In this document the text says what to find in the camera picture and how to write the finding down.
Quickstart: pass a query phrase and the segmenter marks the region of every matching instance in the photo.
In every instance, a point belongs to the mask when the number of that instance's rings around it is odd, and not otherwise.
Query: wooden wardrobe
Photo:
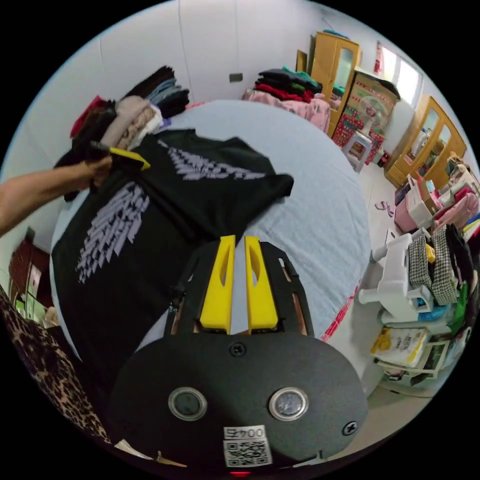
[[[323,85],[322,93],[330,104],[329,137],[334,134],[344,110],[361,53],[360,46],[351,40],[331,33],[316,34],[310,76]]]
[[[385,177],[400,187],[410,174],[432,180],[440,190],[448,181],[447,160],[451,152],[460,158],[467,146],[442,107],[429,95],[424,95],[415,115],[385,165]]]

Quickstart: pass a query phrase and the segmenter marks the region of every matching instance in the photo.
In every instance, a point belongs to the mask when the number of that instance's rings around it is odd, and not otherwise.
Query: wooden cabinet
[[[307,54],[304,51],[296,51],[296,72],[306,72],[307,71]]]
[[[15,308],[22,305],[27,320],[39,321],[46,309],[53,307],[50,287],[50,255],[34,246],[26,238],[13,252],[8,273],[8,296]]]
[[[318,32],[311,67],[311,77],[323,85],[322,93],[330,104],[328,136],[332,137],[347,101],[359,64],[361,49],[357,43],[330,33]]]
[[[467,146],[447,114],[429,95],[420,99],[415,115],[385,165],[385,177],[396,187],[407,175],[432,180],[440,190],[448,181],[446,172],[450,152],[463,157]]]

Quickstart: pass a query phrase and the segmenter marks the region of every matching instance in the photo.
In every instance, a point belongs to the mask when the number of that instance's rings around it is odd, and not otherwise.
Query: red clothing
[[[466,194],[474,194],[475,192],[468,186],[463,186],[455,195],[455,203],[459,202]]]
[[[284,90],[279,90],[277,88],[273,88],[270,85],[266,85],[265,83],[259,83],[255,85],[254,90],[260,90],[261,92],[267,92],[268,94],[273,95],[274,97],[278,98],[279,100],[295,100],[297,102],[306,102],[307,104],[310,103],[311,98],[306,95],[307,91],[305,90],[302,96],[296,95],[294,93],[287,93]]]
[[[97,95],[91,101],[90,105],[85,109],[85,111],[76,119],[70,131],[70,138],[72,139],[73,137],[75,137],[77,133],[80,131],[80,129],[82,128],[82,125],[84,124],[84,120],[87,118],[87,115],[89,114],[89,111],[91,109],[104,107],[106,103],[107,102],[105,100],[103,100]]]

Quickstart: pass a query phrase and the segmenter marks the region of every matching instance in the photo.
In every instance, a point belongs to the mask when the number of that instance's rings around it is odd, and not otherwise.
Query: electric fan
[[[360,133],[369,138],[372,127],[383,129],[388,122],[384,106],[374,96],[364,96],[358,102],[358,116],[363,122]]]

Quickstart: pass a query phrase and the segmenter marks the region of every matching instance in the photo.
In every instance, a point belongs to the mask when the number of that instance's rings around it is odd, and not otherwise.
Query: wall switch
[[[230,77],[230,83],[233,84],[235,82],[241,82],[244,79],[244,74],[243,73],[231,73],[229,75]]]

